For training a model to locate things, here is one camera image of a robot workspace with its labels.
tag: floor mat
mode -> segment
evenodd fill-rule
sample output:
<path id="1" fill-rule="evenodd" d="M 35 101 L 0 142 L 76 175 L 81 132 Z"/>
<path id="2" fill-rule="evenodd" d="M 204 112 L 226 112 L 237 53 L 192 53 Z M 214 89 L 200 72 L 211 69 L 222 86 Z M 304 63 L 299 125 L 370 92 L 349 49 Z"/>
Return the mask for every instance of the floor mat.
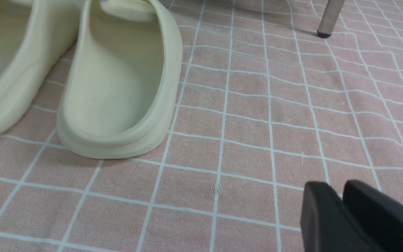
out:
<path id="1" fill-rule="evenodd" d="M 303 251 L 304 183 L 403 203 L 403 1 L 163 0 L 184 64 L 168 137 L 129 160 L 56 136 L 73 50 L 0 136 L 0 252 Z"/>

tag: metal chair leg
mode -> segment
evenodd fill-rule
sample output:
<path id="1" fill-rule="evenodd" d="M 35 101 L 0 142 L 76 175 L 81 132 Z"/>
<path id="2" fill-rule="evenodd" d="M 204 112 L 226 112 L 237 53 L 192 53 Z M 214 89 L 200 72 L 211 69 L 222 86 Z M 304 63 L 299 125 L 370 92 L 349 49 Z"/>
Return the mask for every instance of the metal chair leg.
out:
<path id="1" fill-rule="evenodd" d="M 344 0 L 329 0 L 324 10 L 323 18 L 318 27 L 318 36 L 322 39 L 329 38 L 334 30 L 335 23 L 339 18 Z"/>

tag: cream slide sandal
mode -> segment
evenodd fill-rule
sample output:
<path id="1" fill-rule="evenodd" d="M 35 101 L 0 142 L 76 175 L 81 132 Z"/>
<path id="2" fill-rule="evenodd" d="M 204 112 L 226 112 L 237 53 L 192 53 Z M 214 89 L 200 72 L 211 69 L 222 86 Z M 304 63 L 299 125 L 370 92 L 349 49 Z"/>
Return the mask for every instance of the cream slide sandal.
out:
<path id="1" fill-rule="evenodd" d="M 62 144 L 90 158 L 157 147 L 174 111 L 183 45 L 158 0 L 88 0 L 57 115 Z"/>
<path id="2" fill-rule="evenodd" d="M 71 0 L 0 0 L 0 134 L 22 117 L 76 40 L 79 17 Z"/>

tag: black foot cap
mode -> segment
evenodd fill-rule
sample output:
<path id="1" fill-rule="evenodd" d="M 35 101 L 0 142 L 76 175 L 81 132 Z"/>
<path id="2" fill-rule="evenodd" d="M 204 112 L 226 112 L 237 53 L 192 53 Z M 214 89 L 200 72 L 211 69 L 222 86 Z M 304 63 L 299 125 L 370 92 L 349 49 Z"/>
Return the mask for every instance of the black foot cap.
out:
<path id="1" fill-rule="evenodd" d="M 332 34 L 326 34 L 326 33 L 322 33 L 317 31 L 318 37 L 322 38 L 322 39 L 326 39 L 329 38 Z"/>

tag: pink rug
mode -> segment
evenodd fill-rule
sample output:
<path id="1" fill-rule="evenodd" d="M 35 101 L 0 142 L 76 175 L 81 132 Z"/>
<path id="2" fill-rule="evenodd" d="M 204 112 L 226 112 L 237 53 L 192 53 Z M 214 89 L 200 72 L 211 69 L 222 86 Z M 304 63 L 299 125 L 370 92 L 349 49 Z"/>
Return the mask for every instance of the pink rug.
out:
<path id="1" fill-rule="evenodd" d="M 326 0 L 163 4 L 184 42 L 168 137 L 129 160 L 64 148 L 71 49 L 0 136 L 0 252 L 302 252 L 308 180 L 403 203 L 403 1 L 346 0 L 327 40 Z"/>

